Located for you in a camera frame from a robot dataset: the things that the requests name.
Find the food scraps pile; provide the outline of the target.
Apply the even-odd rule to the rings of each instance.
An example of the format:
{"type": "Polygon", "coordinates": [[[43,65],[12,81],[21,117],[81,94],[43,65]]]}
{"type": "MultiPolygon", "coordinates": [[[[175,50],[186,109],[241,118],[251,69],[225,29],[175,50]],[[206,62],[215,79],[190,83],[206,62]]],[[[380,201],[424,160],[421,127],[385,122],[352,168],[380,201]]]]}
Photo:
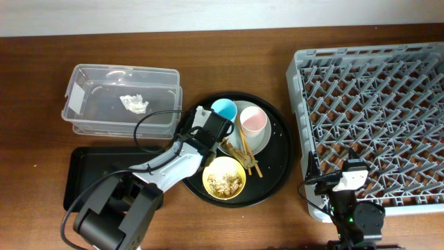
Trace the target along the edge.
{"type": "Polygon", "coordinates": [[[244,186],[238,173],[225,173],[221,175],[210,174],[207,178],[210,193],[217,198],[233,197],[244,186]]]}

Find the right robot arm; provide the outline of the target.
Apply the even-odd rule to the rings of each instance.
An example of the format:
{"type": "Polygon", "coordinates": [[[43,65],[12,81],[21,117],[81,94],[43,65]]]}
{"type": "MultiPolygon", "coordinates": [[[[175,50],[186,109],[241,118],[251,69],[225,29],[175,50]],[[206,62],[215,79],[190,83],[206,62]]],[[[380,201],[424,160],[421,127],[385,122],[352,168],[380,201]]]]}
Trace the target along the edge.
{"type": "Polygon", "coordinates": [[[304,181],[298,186],[315,187],[316,196],[328,196],[326,207],[321,208],[298,190],[309,206],[324,213],[336,226],[339,239],[330,240],[326,248],[332,250],[401,250],[399,246],[378,246],[382,239],[385,208],[371,201],[358,201],[355,191],[364,186],[370,167],[353,148],[348,148],[348,159],[340,170],[322,174],[313,152],[309,152],[304,181]]]}

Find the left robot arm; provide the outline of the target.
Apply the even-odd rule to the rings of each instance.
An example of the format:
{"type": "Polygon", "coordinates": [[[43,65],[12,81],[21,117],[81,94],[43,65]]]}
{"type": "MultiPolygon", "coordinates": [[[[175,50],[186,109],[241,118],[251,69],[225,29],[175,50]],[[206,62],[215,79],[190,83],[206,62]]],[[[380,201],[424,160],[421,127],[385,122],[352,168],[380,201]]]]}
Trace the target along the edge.
{"type": "Polygon", "coordinates": [[[142,164],[102,175],[85,188],[66,210],[60,225],[62,241],[73,249],[65,227],[77,203],[73,230],[95,249],[139,249],[164,193],[184,178],[207,167],[216,157],[234,123],[212,109],[190,112],[191,127],[173,136],[169,148],[142,164]]]}

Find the yellow bowl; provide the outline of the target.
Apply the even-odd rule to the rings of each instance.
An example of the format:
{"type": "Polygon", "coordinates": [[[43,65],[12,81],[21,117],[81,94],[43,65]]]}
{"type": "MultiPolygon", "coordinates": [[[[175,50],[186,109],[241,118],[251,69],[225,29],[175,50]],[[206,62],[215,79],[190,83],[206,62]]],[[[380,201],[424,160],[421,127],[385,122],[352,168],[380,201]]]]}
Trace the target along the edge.
{"type": "Polygon", "coordinates": [[[211,162],[211,164],[203,170],[202,182],[205,190],[210,196],[214,197],[215,199],[226,201],[235,198],[242,192],[243,188],[246,186],[246,172],[242,167],[242,165],[234,158],[221,156],[215,158],[211,162]],[[235,173],[235,172],[238,173],[238,175],[240,175],[244,183],[244,186],[240,189],[240,191],[238,191],[238,193],[236,193],[233,197],[230,198],[217,198],[216,196],[210,193],[209,185],[207,182],[207,178],[210,174],[221,175],[225,173],[235,173]]]}

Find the brown snack wrapper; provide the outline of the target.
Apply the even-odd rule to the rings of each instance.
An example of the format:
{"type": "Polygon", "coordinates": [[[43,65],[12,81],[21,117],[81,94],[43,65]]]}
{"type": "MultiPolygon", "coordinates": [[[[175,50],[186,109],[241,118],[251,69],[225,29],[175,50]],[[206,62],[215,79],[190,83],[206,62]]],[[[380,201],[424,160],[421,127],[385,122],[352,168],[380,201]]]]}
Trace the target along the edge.
{"type": "Polygon", "coordinates": [[[250,169],[258,163],[257,160],[250,157],[247,153],[235,149],[228,139],[222,141],[221,148],[226,151],[228,155],[238,160],[244,169],[250,169]]]}

